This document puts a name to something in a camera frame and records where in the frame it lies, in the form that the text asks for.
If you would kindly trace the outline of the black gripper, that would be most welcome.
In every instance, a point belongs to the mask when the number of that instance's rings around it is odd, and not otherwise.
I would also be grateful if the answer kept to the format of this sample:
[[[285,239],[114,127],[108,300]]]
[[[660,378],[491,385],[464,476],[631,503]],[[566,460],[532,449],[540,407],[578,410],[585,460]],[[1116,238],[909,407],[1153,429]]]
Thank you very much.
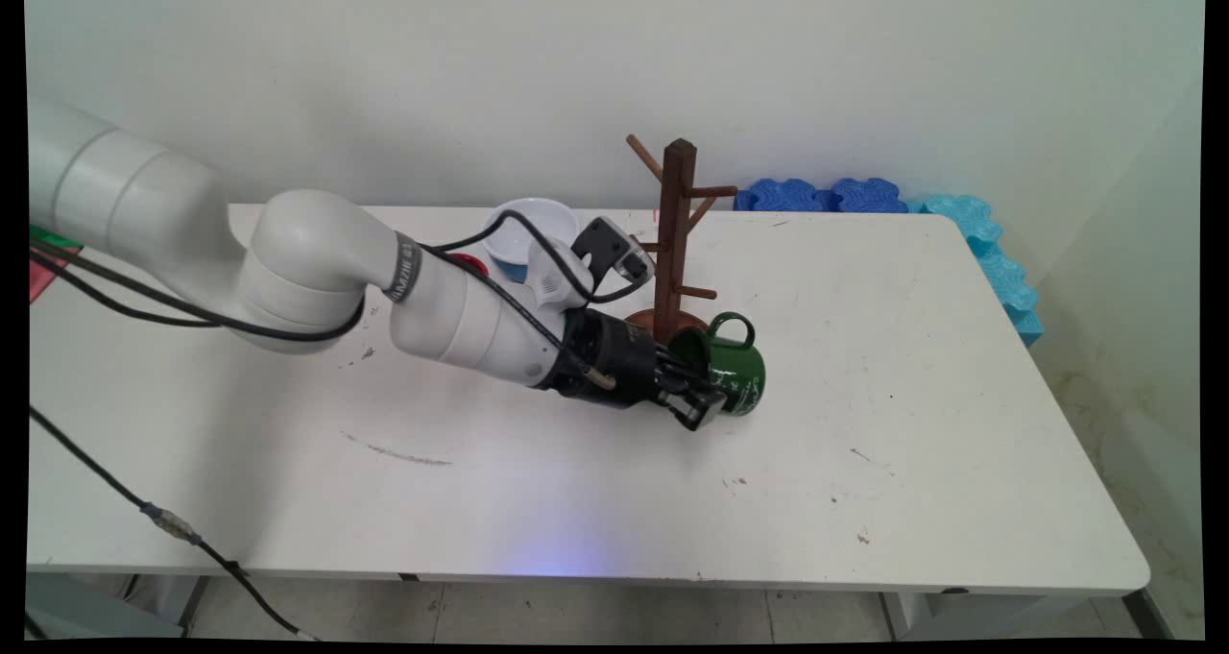
[[[726,395],[710,377],[669,348],[659,345],[649,329],[594,309],[568,309],[562,342],[596,371],[614,379],[614,388],[589,382],[581,370],[560,355],[542,379],[541,388],[567,400],[626,409],[642,401],[661,404],[688,431],[712,422]]]

